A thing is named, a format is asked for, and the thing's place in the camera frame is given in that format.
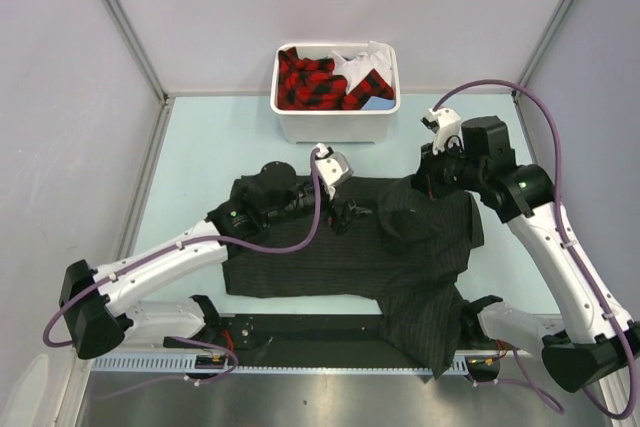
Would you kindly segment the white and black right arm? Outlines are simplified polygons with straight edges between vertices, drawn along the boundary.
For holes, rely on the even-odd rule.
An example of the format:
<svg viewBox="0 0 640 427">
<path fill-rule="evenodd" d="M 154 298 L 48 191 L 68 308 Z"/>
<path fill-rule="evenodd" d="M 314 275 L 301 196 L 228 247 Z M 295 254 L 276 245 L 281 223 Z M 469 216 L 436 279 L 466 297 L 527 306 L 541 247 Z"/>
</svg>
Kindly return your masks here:
<svg viewBox="0 0 640 427">
<path fill-rule="evenodd" d="M 434 133 L 422 146 L 414 189 L 436 200 L 475 192 L 521 242 L 550 290 L 561 318 L 545 321 L 493 295 L 465 308 L 461 335 L 473 348 L 493 340 L 538 357 L 565 391 L 577 392 L 639 356 L 639 324 L 608 292 L 588 260 L 576 261 L 579 242 L 555 216 L 554 186 L 543 168 L 520 165 L 507 125 L 496 116 L 464 121 L 451 109 L 427 112 Z"/>
</svg>

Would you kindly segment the dark pinstriped long sleeve shirt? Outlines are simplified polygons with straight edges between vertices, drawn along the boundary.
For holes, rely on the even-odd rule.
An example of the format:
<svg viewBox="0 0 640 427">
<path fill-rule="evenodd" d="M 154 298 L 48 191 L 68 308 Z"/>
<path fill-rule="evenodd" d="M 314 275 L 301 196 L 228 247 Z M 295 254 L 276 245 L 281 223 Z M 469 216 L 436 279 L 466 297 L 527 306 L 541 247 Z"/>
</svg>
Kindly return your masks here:
<svg viewBox="0 0 640 427">
<path fill-rule="evenodd" d="M 291 254 L 244 251 L 223 263 L 226 291 L 257 298 L 356 295 L 377 302 L 382 339 L 440 377 L 461 336 L 456 287 L 484 232 L 465 191 L 432 200 L 407 177 L 355 177 L 338 190 L 368 209 L 342 235 L 323 223 Z"/>
</svg>

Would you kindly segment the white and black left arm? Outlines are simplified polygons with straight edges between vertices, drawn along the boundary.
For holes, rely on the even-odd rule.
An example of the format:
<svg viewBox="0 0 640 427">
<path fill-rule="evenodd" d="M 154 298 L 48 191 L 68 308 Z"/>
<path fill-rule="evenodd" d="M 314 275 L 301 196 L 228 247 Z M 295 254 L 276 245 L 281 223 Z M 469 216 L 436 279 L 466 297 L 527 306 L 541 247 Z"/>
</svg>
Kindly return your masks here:
<svg viewBox="0 0 640 427">
<path fill-rule="evenodd" d="M 72 263 L 65 270 L 59 307 L 45 328 L 44 343 L 56 346 L 51 333 L 62 321 L 70 336 L 67 345 L 82 360 L 101 357 L 130 340 L 214 344 L 221 323 L 207 296 L 149 309 L 141 301 L 209 263 L 247 254 L 290 257 L 315 243 L 322 222 L 333 230 L 350 224 L 357 217 L 355 205 L 336 212 L 335 204 L 338 188 L 352 175 L 338 153 L 313 153 L 307 179 L 287 163 L 270 162 L 258 173 L 239 178 L 227 201 L 177 237 L 98 267 L 84 259 Z"/>
</svg>

